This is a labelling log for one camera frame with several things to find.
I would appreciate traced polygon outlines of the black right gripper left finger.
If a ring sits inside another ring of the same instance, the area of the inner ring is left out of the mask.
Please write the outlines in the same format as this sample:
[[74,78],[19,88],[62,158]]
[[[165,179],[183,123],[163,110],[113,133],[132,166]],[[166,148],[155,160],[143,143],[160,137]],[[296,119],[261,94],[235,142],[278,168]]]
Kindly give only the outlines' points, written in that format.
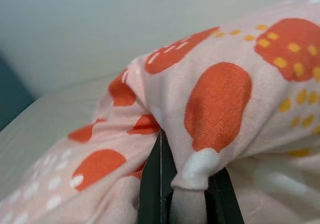
[[176,172],[167,136],[160,131],[142,171],[136,224],[170,224]]

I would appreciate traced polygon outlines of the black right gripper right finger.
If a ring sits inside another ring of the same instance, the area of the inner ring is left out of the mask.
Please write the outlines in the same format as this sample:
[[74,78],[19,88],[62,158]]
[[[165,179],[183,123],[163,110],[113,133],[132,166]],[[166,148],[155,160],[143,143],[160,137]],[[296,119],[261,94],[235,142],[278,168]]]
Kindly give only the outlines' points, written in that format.
[[245,224],[226,168],[208,179],[205,193],[207,224]]

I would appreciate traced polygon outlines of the pink pillow with orange dots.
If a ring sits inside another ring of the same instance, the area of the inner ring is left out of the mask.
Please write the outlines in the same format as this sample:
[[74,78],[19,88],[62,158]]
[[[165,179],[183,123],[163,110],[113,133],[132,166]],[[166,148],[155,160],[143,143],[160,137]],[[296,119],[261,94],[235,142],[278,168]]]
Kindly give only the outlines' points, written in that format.
[[0,224],[136,224],[164,131],[172,224],[208,224],[227,167],[245,224],[320,224],[320,0],[288,0],[134,59],[93,122],[58,141],[0,202]]

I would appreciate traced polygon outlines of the teal upholstered headboard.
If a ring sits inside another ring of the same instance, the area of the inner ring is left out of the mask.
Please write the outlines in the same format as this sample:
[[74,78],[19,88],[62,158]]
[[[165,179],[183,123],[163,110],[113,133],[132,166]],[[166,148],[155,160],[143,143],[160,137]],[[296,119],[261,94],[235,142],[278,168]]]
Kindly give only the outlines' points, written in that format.
[[34,101],[0,52],[0,132]]

